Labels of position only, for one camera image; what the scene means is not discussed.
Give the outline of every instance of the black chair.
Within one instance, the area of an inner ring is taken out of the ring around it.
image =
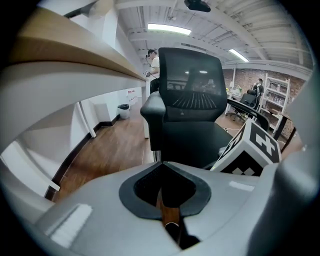
[[[249,108],[254,109],[256,104],[257,104],[257,96],[256,92],[254,90],[248,90],[247,93],[243,94],[242,98],[240,99],[240,103],[247,105]],[[246,121],[242,114],[247,113],[246,111],[243,111],[240,108],[233,107],[234,108],[234,113],[231,113],[230,116],[234,116],[233,121],[236,120],[236,118],[240,118],[242,121]]]
[[[261,127],[269,121],[248,106],[227,99],[218,58],[179,48],[160,48],[159,92],[141,108],[149,125],[151,150],[157,161],[172,161],[203,168],[218,159],[219,149],[232,136],[215,123],[227,102],[257,117]]]

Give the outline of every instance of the white ceiling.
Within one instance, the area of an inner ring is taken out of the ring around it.
[[[312,58],[304,35],[286,10],[274,0],[206,0],[211,12],[191,11],[184,0],[118,0],[119,23],[137,53],[178,47],[205,51],[223,65],[243,63],[229,53],[235,49],[250,64],[268,64],[308,71]],[[149,23],[192,30],[189,36],[151,32]],[[190,48],[193,45],[201,49]]]

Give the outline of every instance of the wooden floor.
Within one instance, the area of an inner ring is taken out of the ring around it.
[[[100,176],[153,162],[149,139],[144,136],[140,115],[141,100],[132,106],[130,118],[118,120],[112,127],[103,127],[75,157],[65,173],[53,201],[65,198],[82,185]],[[220,116],[216,123],[235,136],[244,124],[239,118]]]

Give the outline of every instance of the fluorescent light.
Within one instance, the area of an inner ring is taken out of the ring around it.
[[[234,49],[229,50],[230,53],[234,54],[235,56],[239,57],[241,60],[243,60],[244,62],[249,62],[249,60],[247,60],[245,57],[243,57],[239,52],[237,52]]]
[[[169,26],[169,25],[161,25],[161,24],[148,24],[148,30],[171,31],[171,32],[181,33],[187,36],[189,36],[191,33],[191,30],[189,29],[185,29],[178,26]]]

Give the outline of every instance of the trash can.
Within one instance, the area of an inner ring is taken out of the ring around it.
[[[128,119],[130,117],[129,104],[122,104],[118,106],[119,115],[122,119]]]

